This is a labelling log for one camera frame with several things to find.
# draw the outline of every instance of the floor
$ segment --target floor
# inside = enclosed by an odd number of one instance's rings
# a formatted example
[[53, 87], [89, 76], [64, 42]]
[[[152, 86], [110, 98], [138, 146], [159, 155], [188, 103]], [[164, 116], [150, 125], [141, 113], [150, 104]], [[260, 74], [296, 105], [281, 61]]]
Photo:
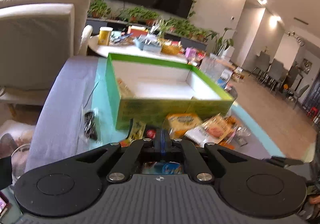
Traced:
[[13, 119], [17, 122], [36, 125], [41, 113], [40, 106], [22, 106], [15, 107], [17, 115], [13, 118], [7, 104], [0, 103], [0, 126], [7, 120]]
[[316, 131], [311, 119], [298, 106], [283, 100], [270, 89], [257, 84], [254, 75], [244, 78], [243, 82], [232, 82], [238, 92], [236, 100], [248, 114], [270, 136], [280, 150], [291, 158], [301, 159], [306, 156], [316, 139]]

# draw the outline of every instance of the metal screw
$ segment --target metal screw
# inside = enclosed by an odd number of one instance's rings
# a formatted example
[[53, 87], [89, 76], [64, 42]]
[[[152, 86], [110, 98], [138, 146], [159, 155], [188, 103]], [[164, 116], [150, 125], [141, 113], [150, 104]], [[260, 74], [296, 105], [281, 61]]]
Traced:
[[121, 181], [124, 179], [124, 174], [120, 172], [114, 172], [109, 175], [111, 181]]
[[212, 175], [203, 172], [203, 173], [200, 173], [200, 174], [197, 175], [197, 179], [199, 181], [210, 181], [212, 179]]

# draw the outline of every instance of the gray chair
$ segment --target gray chair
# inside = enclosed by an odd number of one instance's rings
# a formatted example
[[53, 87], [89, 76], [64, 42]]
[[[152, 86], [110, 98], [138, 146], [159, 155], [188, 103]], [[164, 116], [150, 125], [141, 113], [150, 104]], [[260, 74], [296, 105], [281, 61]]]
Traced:
[[258, 56], [256, 63], [256, 67], [254, 70], [249, 74], [249, 76], [256, 70], [259, 69], [259, 72], [257, 74], [257, 77], [259, 76], [259, 73], [261, 72], [260, 78], [261, 79], [262, 75], [267, 73], [269, 67], [270, 67], [270, 55], [266, 54], [265, 52], [260, 52], [260, 55]]
[[295, 99], [293, 109], [296, 107], [298, 99], [301, 98], [303, 93], [305, 93], [309, 87], [310, 87], [310, 85], [308, 84], [308, 85], [305, 85], [303, 88], [301, 88], [299, 91], [294, 91], [294, 89], [292, 89], [292, 88], [289, 89], [286, 97], [288, 96], [289, 92], [293, 93], [293, 98]]
[[282, 62], [279, 62], [278, 60], [274, 59], [272, 64], [271, 64], [271, 67], [268, 71], [268, 75], [265, 77], [265, 79], [261, 82], [261, 84], [263, 82], [265, 82], [266, 80], [268, 79], [271, 79], [272, 82], [271, 82], [271, 91], [273, 91], [273, 89], [278, 85], [280, 84], [280, 86], [282, 85], [282, 83], [284, 82], [285, 80], [285, 77], [283, 78], [282, 75], [283, 75], [283, 63]]

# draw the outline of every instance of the armchair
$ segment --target armchair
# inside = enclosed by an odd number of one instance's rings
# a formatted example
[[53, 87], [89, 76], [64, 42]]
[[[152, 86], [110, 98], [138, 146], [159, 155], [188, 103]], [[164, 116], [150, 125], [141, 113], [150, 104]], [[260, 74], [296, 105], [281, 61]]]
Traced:
[[0, 0], [0, 102], [42, 106], [66, 60], [86, 55], [90, 0]]

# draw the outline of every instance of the green box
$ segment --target green box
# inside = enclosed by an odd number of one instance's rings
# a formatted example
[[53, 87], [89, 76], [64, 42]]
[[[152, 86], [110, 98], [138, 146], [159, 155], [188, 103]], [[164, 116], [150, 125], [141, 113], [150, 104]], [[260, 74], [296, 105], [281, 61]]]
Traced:
[[[141, 92], [140, 96], [121, 98], [118, 76], [127, 85], [131, 84], [136, 90], [134, 93]], [[132, 118], [161, 126], [165, 117], [172, 113], [196, 113], [200, 118], [206, 119], [218, 113], [226, 114], [234, 101], [194, 66], [172, 61], [109, 54], [106, 81], [116, 129], [128, 129]], [[216, 100], [191, 99], [192, 93], [201, 97], [215, 97]]]

